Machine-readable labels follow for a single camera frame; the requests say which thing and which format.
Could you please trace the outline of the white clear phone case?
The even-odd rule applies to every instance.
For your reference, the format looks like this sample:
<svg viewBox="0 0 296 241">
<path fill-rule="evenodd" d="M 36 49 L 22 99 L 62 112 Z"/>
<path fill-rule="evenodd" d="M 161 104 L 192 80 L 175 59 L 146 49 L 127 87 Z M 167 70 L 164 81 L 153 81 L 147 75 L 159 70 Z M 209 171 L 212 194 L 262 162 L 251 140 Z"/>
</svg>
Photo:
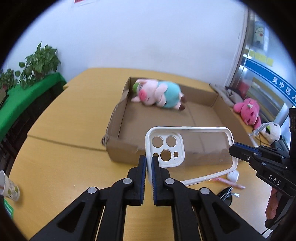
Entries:
<svg viewBox="0 0 296 241">
<path fill-rule="evenodd" d="M 234 145 L 231 131 L 223 127 L 156 126 L 145 135 L 147 173 L 152 178 L 152 158 L 170 176 L 186 186 L 223 175 L 238 166 L 229 154 Z"/>
</svg>

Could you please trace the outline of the black sunglasses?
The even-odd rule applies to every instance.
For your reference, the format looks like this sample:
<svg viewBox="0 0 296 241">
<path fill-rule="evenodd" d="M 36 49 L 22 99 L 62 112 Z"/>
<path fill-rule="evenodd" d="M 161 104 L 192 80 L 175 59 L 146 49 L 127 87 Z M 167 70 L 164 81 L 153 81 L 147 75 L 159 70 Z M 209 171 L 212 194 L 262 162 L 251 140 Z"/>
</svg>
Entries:
<svg viewBox="0 0 296 241">
<path fill-rule="evenodd" d="M 217 196 L 228 206 L 232 204 L 233 197 L 240 197 L 239 193 L 233 192 L 233 187 L 229 186 L 220 191 Z"/>
</svg>

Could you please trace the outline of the white desk stand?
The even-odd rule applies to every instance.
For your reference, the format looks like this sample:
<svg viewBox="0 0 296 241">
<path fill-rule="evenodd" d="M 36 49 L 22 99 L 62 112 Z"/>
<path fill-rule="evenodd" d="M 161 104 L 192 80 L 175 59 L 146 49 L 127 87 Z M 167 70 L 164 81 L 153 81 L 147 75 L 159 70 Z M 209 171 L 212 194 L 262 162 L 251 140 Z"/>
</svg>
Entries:
<svg viewBox="0 0 296 241">
<path fill-rule="evenodd" d="M 259 133 L 265 129 L 267 126 L 269 125 L 269 123 L 262 123 L 257 129 L 255 129 L 254 131 L 252 131 L 251 133 L 248 134 L 249 137 L 252 136 L 258 136 Z"/>
</svg>

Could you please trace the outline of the white panda plush toy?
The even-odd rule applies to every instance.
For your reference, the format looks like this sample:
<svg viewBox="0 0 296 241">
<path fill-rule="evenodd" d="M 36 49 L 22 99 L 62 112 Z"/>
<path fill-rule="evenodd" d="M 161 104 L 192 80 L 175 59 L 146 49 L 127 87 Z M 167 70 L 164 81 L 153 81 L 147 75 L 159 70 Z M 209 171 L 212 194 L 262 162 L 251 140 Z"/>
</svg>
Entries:
<svg viewBox="0 0 296 241">
<path fill-rule="evenodd" d="M 274 141 L 278 141 L 281 137 L 280 125 L 274 122 L 269 122 L 268 125 L 260 131 L 260 133 L 266 138 L 269 144 Z"/>
</svg>

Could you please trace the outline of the small white plastic container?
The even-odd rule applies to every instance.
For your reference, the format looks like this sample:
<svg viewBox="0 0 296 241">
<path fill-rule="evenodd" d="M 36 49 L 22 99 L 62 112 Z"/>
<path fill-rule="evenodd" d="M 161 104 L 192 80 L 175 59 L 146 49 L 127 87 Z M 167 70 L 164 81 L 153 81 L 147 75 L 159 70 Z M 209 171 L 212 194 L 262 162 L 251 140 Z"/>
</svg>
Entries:
<svg viewBox="0 0 296 241">
<path fill-rule="evenodd" d="M 234 182 L 236 183 L 239 179 L 239 171 L 237 170 L 234 170 L 232 172 L 229 172 L 227 175 L 226 175 L 226 178 L 231 181 L 231 182 Z"/>
</svg>

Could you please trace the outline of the pink plastic toy wand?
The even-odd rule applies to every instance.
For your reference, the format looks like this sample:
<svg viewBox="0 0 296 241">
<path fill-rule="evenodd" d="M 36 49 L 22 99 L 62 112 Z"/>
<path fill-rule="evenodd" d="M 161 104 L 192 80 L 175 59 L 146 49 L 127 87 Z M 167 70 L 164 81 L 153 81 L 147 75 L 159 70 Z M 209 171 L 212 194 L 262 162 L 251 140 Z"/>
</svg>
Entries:
<svg viewBox="0 0 296 241">
<path fill-rule="evenodd" d="M 237 189 L 240 189 L 240 190 L 243 190 L 243 189 L 246 188 L 243 185 L 237 184 L 235 182 L 229 181 L 229 180 L 224 179 L 224 178 L 221 178 L 221 177 L 210 179 L 210 181 L 212 181 L 212 182 L 220 182 L 220 183 L 223 183 L 223 184 L 232 186 L 232 187 L 237 188 Z"/>
</svg>

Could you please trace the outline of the pink strawberry bear plush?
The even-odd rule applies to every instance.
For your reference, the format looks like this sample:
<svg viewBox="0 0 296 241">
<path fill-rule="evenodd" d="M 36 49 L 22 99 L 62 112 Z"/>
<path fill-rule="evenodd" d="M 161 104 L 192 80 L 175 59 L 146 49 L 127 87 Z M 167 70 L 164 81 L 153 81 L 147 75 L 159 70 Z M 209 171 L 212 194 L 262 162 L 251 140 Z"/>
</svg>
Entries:
<svg viewBox="0 0 296 241">
<path fill-rule="evenodd" d="M 235 104 L 233 106 L 233 110 L 235 113 L 240 114 L 243 122 L 246 125 L 253 126 L 254 130 L 260 127 L 260 106 L 256 100 L 247 98 L 243 102 Z"/>
</svg>

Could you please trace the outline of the grey folded cloth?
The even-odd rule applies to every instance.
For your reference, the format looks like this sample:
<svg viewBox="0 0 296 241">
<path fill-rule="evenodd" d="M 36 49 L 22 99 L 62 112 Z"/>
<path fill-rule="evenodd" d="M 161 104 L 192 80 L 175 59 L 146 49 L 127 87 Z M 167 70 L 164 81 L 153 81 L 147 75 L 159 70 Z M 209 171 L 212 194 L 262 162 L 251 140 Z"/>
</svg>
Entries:
<svg viewBox="0 0 296 241">
<path fill-rule="evenodd" d="M 243 98 L 240 96 L 237 90 L 229 86 L 220 86 L 216 84 L 209 84 L 209 86 L 219 94 L 224 102 L 229 107 L 234 107 L 235 104 L 243 102 Z"/>
</svg>

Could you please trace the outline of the printed paper cup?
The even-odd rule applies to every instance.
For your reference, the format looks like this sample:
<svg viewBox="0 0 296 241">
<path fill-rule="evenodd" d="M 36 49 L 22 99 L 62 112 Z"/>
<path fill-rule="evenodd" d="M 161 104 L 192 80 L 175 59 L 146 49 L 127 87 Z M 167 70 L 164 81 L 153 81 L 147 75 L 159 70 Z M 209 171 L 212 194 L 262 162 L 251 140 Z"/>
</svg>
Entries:
<svg viewBox="0 0 296 241">
<path fill-rule="evenodd" d="M 0 194 L 13 201 L 18 201 L 20 198 L 19 187 L 5 174 L 3 170 L 0 172 Z"/>
</svg>

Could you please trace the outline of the brown cardboard box tray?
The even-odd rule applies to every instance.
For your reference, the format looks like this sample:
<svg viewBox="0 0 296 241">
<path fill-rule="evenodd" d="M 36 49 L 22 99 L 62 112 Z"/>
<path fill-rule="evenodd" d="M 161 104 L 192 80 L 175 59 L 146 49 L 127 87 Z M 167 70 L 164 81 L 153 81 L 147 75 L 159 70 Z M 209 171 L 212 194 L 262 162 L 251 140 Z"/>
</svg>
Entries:
<svg viewBox="0 0 296 241">
<path fill-rule="evenodd" d="M 254 145 L 240 116 L 216 92 L 182 85 L 186 108 L 177 111 L 132 102 L 135 81 L 128 78 L 102 139 L 112 161 L 137 164 L 145 154 L 145 134 L 155 126 L 227 127 L 234 141 Z"/>
</svg>

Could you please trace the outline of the pink pig plush toy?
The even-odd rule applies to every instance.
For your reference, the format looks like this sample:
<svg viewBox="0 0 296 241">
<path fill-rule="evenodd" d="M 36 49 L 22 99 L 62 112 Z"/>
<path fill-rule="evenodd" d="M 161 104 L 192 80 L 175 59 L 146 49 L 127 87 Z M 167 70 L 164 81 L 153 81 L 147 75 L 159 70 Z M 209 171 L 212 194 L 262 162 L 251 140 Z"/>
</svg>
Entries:
<svg viewBox="0 0 296 241">
<path fill-rule="evenodd" d="M 132 102 L 142 103 L 146 106 L 176 109 L 183 111 L 186 103 L 185 95 L 178 84 L 170 81 L 156 79 L 137 79 L 132 86 L 135 96 Z"/>
</svg>

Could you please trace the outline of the green cloth covered shelf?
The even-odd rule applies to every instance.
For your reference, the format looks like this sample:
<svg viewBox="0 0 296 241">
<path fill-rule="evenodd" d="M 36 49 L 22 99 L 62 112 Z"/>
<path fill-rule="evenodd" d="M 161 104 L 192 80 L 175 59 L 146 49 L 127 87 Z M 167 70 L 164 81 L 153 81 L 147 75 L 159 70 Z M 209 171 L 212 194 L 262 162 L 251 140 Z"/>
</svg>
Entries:
<svg viewBox="0 0 296 241">
<path fill-rule="evenodd" d="M 66 83 L 66 80 L 60 73 L 55 73 L 46 76 L 43 80 L 25 89 L 22 89 L 20 85 L 10 89 L 8 98 L 1 106 L 1 141 L 18 117 L 38 97 L 56 84 L 59 84 L 63 89 Z"/>
</svg>

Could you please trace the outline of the small left potted plant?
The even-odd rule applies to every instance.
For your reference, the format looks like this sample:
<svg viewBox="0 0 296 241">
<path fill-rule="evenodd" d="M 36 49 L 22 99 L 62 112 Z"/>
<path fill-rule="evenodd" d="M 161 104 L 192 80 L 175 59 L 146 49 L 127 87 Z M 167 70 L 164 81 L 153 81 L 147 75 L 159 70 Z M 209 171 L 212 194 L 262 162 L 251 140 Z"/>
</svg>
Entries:
<svg viewBox="0 0 296 241">
<path fill-rule="evenodd" d="M 12 69 L 8 69 L 6 72 L 1 69 L 1 76 L 0 76 L 0 85 L 1 89 L 6 91 L 12 89 L 17 84 L 17 80 L 15 78 L 14 71 Z"/>
</svg>

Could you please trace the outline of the green potted plant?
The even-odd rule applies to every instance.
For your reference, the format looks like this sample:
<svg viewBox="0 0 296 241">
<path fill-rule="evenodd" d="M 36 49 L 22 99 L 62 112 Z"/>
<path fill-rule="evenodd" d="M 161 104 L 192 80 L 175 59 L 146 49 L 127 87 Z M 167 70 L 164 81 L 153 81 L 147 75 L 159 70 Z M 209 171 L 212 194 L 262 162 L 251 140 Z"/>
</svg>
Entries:
<svg viewBox="0 0 296 241">
<path fill-rule="evenodd" d="M 36 51 L 25 58 L 24 62 L 19 62 L 21 70 L 15 72 L 18 84 L 23 88 L 34 85 L 43 80 L 48 74 L 56 73 L 61 64 L 57 49 L 46 44 L 44 47 L 40 42 Z"/>
</svg>

